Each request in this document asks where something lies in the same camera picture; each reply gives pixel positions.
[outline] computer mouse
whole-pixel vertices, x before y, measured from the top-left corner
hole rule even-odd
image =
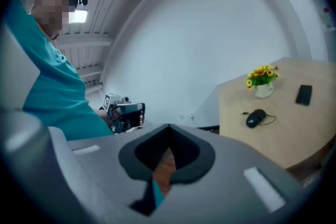
[[[256,109],[252,112],[246,119],[246,125],[249,128],[256,127],[264,118],[266,117],[266,112],[262,109]]]

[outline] teal shirt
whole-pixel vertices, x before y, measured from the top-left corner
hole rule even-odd
[[[20,1],[10,1],[4,21],[40,70],[23,110],[46,126],[60,128],[67,140],[113,134],[85,100],[85,84],[76,69],[49,42]]]

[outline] mouse cable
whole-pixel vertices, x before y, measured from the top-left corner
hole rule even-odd
[[[261,126],[265,126],[265,125],[274,123],[274,121],[277,119],[277,117],[272,116],[272,115],[268,115],[268,114],[266,114],[266,116],[268,116],[268,117],[270,117],[270,118],[273,118],[273,120],[272,120],[271,122],[269,122],[269,123],[264,123],[264,124],[259,124],[259,125],[261,125]]]

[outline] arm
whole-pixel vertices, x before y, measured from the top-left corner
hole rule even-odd
[[[107,124],[108,127],[111,127],[113,125],[113,122],[107,117],[107,112],[105,110],[96,110],[93,111],[96,112],[96,114]]]

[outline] man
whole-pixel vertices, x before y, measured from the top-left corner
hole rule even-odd
[[[78,0],[35,0],[28,14],[20,1],[12,0],[4,13],[4,22],[40,70],[23,110],[62,129],[67,140],[113,134],[107,114],[97,111],[104,122],[90,108],[84,82],[51,44],[77,5]]]

